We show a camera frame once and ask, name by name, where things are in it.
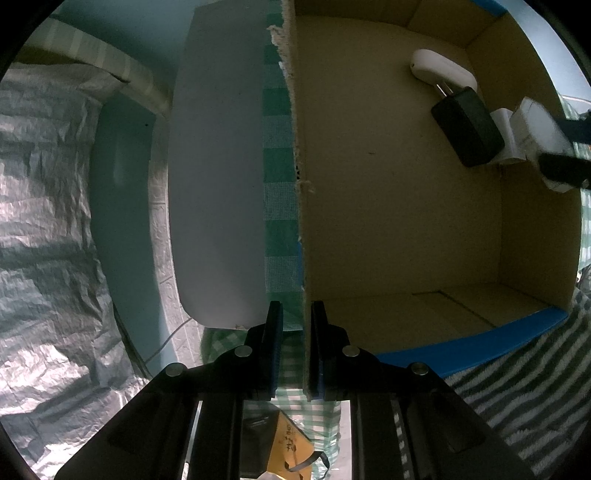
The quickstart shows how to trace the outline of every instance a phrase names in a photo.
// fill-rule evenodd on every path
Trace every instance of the silver foil sheet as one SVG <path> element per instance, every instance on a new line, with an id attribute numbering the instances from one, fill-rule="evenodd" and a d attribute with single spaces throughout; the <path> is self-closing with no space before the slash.
<path id="1" fill-rule="evenodd" d="M 144 385 L 87 199 L 100 109 L 120 87 L 81 64 L 15 65 L 0 83 L 0 421 L 41 479 Z"/>

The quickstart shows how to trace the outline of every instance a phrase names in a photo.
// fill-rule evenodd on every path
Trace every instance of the cardboard box wall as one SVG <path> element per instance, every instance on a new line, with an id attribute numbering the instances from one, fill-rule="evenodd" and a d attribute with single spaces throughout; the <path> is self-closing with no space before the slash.
<path id="1" fill-rule="evenodd" d="M 470 0 L 295 0 L 295 12 L 308 300 L 373 353 L 567 310 L 578 190 L 551 192 L 528 163 L 464 168 L 431 117 L 436 92 L 409 68 L 429 48 L 475 74 L 490 110 L 528 96 L 562 116 L 515 20 Z"/>

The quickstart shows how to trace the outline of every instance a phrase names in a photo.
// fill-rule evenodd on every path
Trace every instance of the black strap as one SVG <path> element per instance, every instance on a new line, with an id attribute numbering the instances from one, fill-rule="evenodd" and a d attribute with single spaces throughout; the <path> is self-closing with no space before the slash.
<path id="1" fill-rule="evenodd" d="M 289 472 L 297 472 L 299 470 L 302 470 L 303 468 L 306 468 L 307 466 L 312 465 L 312 463 L 314 463 L 318 459 L 321 459 L 322 460 L 322 463 L 326 467 L 326 472 L 322 476 L 322 479 L 323 479 L 326 476 L 326 474 L 328 473 L 328 471 L 329 471 L 330 462 L 329 462 L 329 459 L 326 456 L 326 454 L 324 452 L 320 452 L 318 450 L 316 450 L 315 452 L 313 452 L 312 455 L 310 455 L 302 463 L 298 463 L 296 466 L 293 466 L 291 468 L 287 468 L 287 471 L 289 471 Z"/>

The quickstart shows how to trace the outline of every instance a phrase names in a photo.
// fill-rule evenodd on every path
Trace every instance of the thin wire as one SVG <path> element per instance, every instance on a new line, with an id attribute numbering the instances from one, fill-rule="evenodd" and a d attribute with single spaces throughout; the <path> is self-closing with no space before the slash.
<path id="1" fill-rule="evenodd" d="M 162 345 L 160 345 L 158 350 L 156 350 L 154 353 L 152 353 L 152 355 L 150 355 L 146 360 L 144 360 L 144 363 L 148 364 L 150 362 L 150 360 L 152 360 L 156 355 L 158 355 L 164 349 L 164 347 L 169 343 L 169 341 L 172 339 L 172 337 L 175 335 L 175 333 L 177 333 L 181 328 L 183 328 L 191 320 L 193 320 L 193 319 L 189 318 L 189 319 L 185 320 L 183 323 L 181 323 L 178 327 L 176 327 L 174 329 L 174 332 L 168 336 L 168 338 L 164 341 L 164 343 Z"/>

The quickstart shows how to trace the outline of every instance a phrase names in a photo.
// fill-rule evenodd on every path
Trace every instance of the silver bolt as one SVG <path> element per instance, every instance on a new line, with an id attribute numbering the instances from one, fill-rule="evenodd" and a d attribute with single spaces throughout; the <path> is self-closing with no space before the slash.
<path id="1" fill-rule="evenodd" d="M 415 375 L 427 375 L 429 373 L 429 367 L 422 362 L 414 362 L 410 366 L 410 370 L 412 370 Z"/>
<path id="2" fill-rule="evenodd" d="M 359 348 L 355 345 L 346 345 L 343 347 L 343 355 L 348 357 L 354 357 L 359 355 Z"/>
<path id="3" fill-rule="evenodd" d="M 234 349 L 234 355 L 240 358 L 246 358 L 247 356 L 251 356 L 251 353 L 252 348 L 250 348 L 248 345 L 237 346 Z"/>
<path id="4" fill-rule="evenodd" d="M 166 367 L 166 374 L 169 377 L 177 377 L 184 371 L 184 365 L 179 363 L 173 363 Z"/>

